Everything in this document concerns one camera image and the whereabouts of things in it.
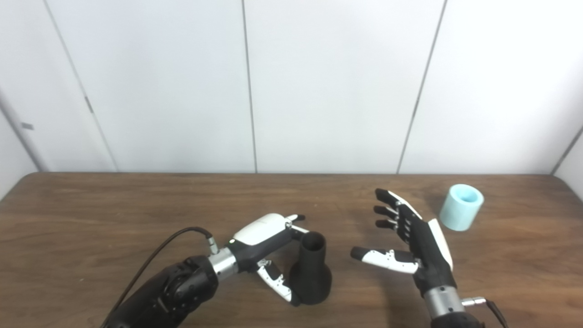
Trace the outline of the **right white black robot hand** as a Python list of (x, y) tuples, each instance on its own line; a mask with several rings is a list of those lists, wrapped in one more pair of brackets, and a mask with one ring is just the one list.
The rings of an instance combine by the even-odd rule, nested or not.
[(384, 205), (376, 205), (373, 211), (385, 216), (375, 225), (393, 230), (409, 249), (396, 251), (354, 246), (351, 257), (362, 263), (412, 275), (421, 296), (433, 288), (457, 288), (452, 257), (438, 221), (423, 220), (410, 203), (389, 190), (377, 188), (375, 196)]

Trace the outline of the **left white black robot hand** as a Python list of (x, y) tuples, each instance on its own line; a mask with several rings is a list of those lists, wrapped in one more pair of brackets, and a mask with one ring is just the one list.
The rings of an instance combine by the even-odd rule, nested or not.
[(299, 297), (286, 282), (284, 274), (266, 257), (291, 241), (299, 241), (309, 231), (294, 224), (303, 215), (270, 213), (236, 232), (225, 245), (235, 258), (237, 272), (255, 272), (277, 295), (298, 307)]

